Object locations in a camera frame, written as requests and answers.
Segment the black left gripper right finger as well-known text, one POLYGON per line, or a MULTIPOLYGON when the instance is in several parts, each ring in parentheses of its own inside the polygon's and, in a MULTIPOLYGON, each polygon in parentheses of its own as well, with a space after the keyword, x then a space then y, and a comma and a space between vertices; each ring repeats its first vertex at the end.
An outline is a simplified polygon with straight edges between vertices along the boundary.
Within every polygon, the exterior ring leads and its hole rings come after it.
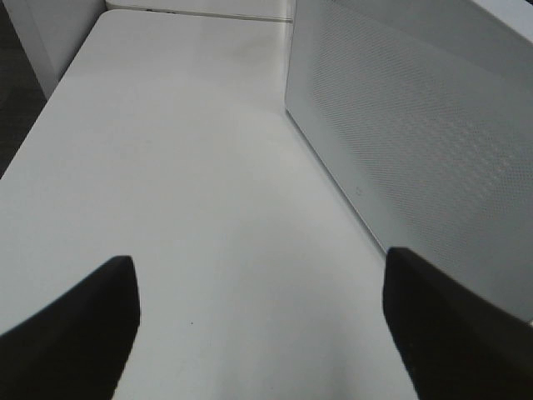
POLYGON ((530 399, 532 327, 406 247, 386 255, 382 309, 420 399, 530 399))

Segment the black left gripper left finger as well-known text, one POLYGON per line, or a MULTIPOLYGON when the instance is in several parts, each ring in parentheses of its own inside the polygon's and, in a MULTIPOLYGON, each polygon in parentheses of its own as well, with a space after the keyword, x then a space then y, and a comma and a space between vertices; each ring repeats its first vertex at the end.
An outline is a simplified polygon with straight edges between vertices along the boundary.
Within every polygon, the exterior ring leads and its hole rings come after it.
POLYGON ((134 263, 116 256, 1 336, 3 399, 110 399, 141 321, 134 263))

